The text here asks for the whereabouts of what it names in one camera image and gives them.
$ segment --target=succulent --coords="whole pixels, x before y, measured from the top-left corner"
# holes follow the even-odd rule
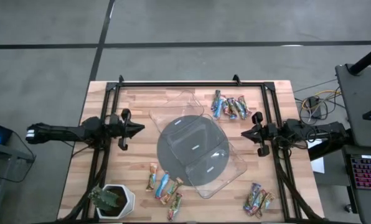
[[[116,204],[116,199],[118,199],[118,197],[119,196],[108,190],[99,188],[99,186],[94,187],[88,195],[88,198],[92,200],[93,204],[104,211],[110,211],[112,208],[118,207]]]

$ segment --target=keyboard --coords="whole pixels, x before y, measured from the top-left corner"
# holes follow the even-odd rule
[[[371,189],[371,159],[350,159],[353,166],[355,186],[358,189]]]

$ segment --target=candy bar wrapper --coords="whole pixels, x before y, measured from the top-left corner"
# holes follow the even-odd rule
[[[156,170],[158,169],[158,165],[155,163],[151,163],[149,166],[149,179],[148,179],[148,185],[146,187],[146,191],[150,192],[154,190],[155,187],[155,181],[156,181]]]
[[[162,191],[165,189],[166,184],[169,181],[169,173],[165,171],[165,175],[163,175],[161,184],[159,185],[158,189],[155,192],[155,198],[156,199],[161,199]]]
[[[252,114],[252,111],[249,110],[249,108],[247,106],[247,103],[245,102],[245,97],[244,96],[238,97],[238,102],[241,103],[241,105],[242,105],[243,109],[245,110],[245,113],[246,113],[247,116]]]
[[[212,102],[212,106],[210,107],[211,111],[216,111],[216,109],[219,107],[218,106],[218,99],[220,99],[220,90],[216,90],[215,92],[215,99]]]
[[[218,99],[218,104],[217,104],[217,109],[215,111],[215,113],[213,114],[213,117],[215,119],[219,119],[220,118],[220,112],[222,111],[222,103],[223,103],[223,99]]]
[[[267,193],[266,193],[265,190],[261,190],[259,192],[255,201],[253,202],[251,215],[254,215],[260,209],[260,206],[263,203],[263,199],[265,199],[266,195],[267,195]]]
[[[166,204],[170,201],[170,199],[172,198],[174,192],[176,192],[176,190],[181,186],[183,185],[183,181],[180,179],[180,178],[176,178],[176,181],[173,181],[172,184],[171,184],[171,187],[169,188],[169,190],[166,192],[166,194],[161,197],[161,202],[162,204]]]
[[[228,102],[227,102],[226,97],[225,96],[221,96],[220,99],[223,100],[222,108],[223,108],[224,114],[230,115],[230,108],[228,107]]]
[[[234,105],[234,98],[227,98],[228,103],[228,112],[230,113],[230,119],[236,119],[237,118],[237,112],[235,112],[237,109],[235,109]]]
[[[167,216],[169,221],[173,221],[175,215],[179,212],[181,197],[183,197],[182,194],[176,193],[176,199],[174,199],[171,207],[169,208],[169,214]]]
[[[242,104],[240,102],[238,102],[237,100],[235,100],[234,105],[235,105],[238,113],[240,114],[241,119],[246,119],[247,114],[245,113],[245,110],[243,109]]]
[[[248,215],[252,216],[253,202],[255,201],[255,199],[256,199],[256,197],[259,193],[260,187],[261,187],[260,184],[252,183],[250,194],[248,195],[247,201],[245,202],[245,204],[243,206],[243,209],[247,212]]]
[[[256,217],[261,218],[263,216],[263,212],[270,206],[270,203],[275,199],[273,193],[268,192],[261,204],[261,207],[258,212],[256,212]]]

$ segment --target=wooden table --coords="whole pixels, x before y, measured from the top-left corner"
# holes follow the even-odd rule
[[[91,82],[82,121],[91,117],[99,116],[103,104],[106,82]],[[298,111],[293,96],[290,81],[275,81],[279,107],[283,120],[288,118],[298,119]],[[149,117],[149,110],[161,106],[171,98],[178,96],[182,91],[191,91],[202,106],[205,113],[212,115],[210,105],[214,98],[217,87],[134,87],[121,88],[117,114],[123,108],[129,108],[132,112],[132,121],[145,125],[145,129],[129,139],[129,148],[122,151],[118,146],[117,139],[111,145],[106,184],[124,184],[136,195],[135,208],[132,213],[123,218],[122,222],[166,222],[168,205],[163,206],[154,198],[154,194],[146,192],[145,188],[149,177],[149,164],[158,162],[156,144],[159,131]],[[220,87],[226,97],[238,97],[245,95],[248,107],[253,111],[261,111],[264,114],[261,90],[257,87]],[[273,121],[275,114],[270,99],[270,110]],[[248,169],[233,182],[217,192],[210,199],[201,198],[193,187],[182,186],[179,192],[183,193],[182,205],[177,222],[259,222],[281,221],[283,214],[278,194],[276,172],[274,169],[273,155],[258,157],[258,144],[253,144],[240,136],[242,131],[250,129],[253,124],[251,119],[229,120],[227,116],[221,116],[219,125],[224,130],[229,141],[234,145],[238,155],[245,160]],[[76,144],[75,151],[83,148],[84,144]],[[296,188],[299,190],[309,206],[320,216],[322,211],[316,181],[311,169],[309,154],[306,150],[292,149],[291,163],[293,167]],[[85,150],[77,154],[71,161],[67,182],[63,192],[58,217],[68,214],[84,193],[92,150]],[[157,183],[163,176],[163,170],[157,173]],[[250,191],[252,182],[257,182],[267,191],[273,192],[276,199],[263,215],[261,220],[256,217],[245,215],[242,205]],[[293,211],[290,193],[286,190],[289,210]]]

